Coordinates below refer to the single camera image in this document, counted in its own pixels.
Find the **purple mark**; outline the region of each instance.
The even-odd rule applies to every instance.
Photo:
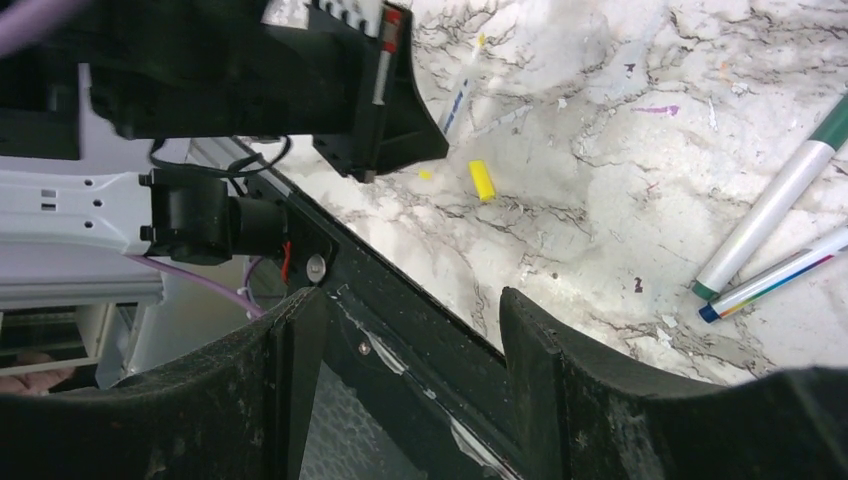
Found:
[[[633,107],[630,109],[630,111],[645,113],[667,113],[673,117],[677,115],[677,112],[680,111],[680,107],[677,105],[669,105],[667,107]]]

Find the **rainbow stripe on pen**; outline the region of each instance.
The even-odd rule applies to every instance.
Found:
[[[726,316],[728,316],[728,315],[731,315],[731,314],[733,314],[733,313],[738,312],[739,310],[741,310],[741,309],[743,309],[743,308],[747,307],[749,304],[753,303],[754,301],[756,301],[758,298],[762,297],[763,295],[765,295],[765,294],[767,294],[767,293],[771,292],[772,290],[774,290],[774,289],[776,289],[776,288],[778,288],[778,287],[781,287],[781,286],[783,286],[783,285],[785,285],[785,284],[787,284],[787,283],[791,282],[792,280],[796,279],[797,277],[799,277],[799,276],[801,276],[801,275],[803,275],[803,274],[805,274],[805,273],[809,272],[810,270],[812,270],[812,269],[814,269],[814,268],[818,267],[819,265],[823,264],[824,262],[826,262],[826,261],[830,260],[830,259],[831,259],[831,258],[833,258],[833,257],[834,257],[834,255],[828,255],[828,256],[823,257],[823,258],[821,258],[820,260],[816,261],[815,263],[811,263],[811,264],[810,264],[810,265],[808,265],[807,267],[805,267],[805,268],[803,268],[803,269],[801,269],[801,270],[798,270],[797,272],[793,273],[792,275],[789,275],[788,277],[786,277],[786,278],[784,278],[784,279],[782,279],[782,280],[780,280],[780,281],[776,282],[774,285],[771,285],[770,287],[768,287],[768,288],[764,289],[764,290],[763,290],[763,291],[761,291],[760,293],[758,293],[758,294],[756,294],[756,295],[754,295],[754,296],[751,296],[751,297],[749,297],[749,298],[747,298],[747,299],[743,300],[742,302],[739,302],[738,304],[736,304],[736,305],[734,305],[734,306],[732,306],[732,307],[728,308],[727,310],[725,310],[725,311],[723,311],[723,312],[720,312],[720,313],[718,314],[718,316],[719,316],[719,317],[721,317],[721,318],[724,318],[724,317],[726,317]]]

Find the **marble surface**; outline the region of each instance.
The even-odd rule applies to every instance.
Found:
[[[714,325],[688,290],[846,91],[848,1],[400,3],[416,15],[415,73],[436,118],[474,38],[489,38],[449,157],[360,185],[301,138],[281,170],[492,344],[513,286],[695,379],[848,365],[848,259]],[[302,25],[305,11],[278,1],[268,19]],[[498,191],[488,204],[468,174],[476,158]],[[736,281],[843,223],[846,172],[843,149]]]

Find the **yellow block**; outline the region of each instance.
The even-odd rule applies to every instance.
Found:
[[[474,181],[474,188],[477,189],[477,196],[480,197],[480,201],[488,202],[495,198],[495,186],[492,185],[492,179],[489,178],[486,163],[483,160],[473,160],[468,162],[468,170],[471,172],[471,180]]]

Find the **table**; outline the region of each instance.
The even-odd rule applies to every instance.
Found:
[[[474,38],[489,39],[448,158],[362,185],[297,138],[280,167],[377,251],[499,349],[508,285],[587,335],[694,379],[848,365],[845,260],[713,325],[689,292],[848,87],[844,1],[411,8],[416,79],[436,118]],[[304,18],[297,2],[268,13],[281,24]],[[490,203],[471,183],[474,159],[497,189]],[[846,172],[843,149],[735,281],[843,223]]]

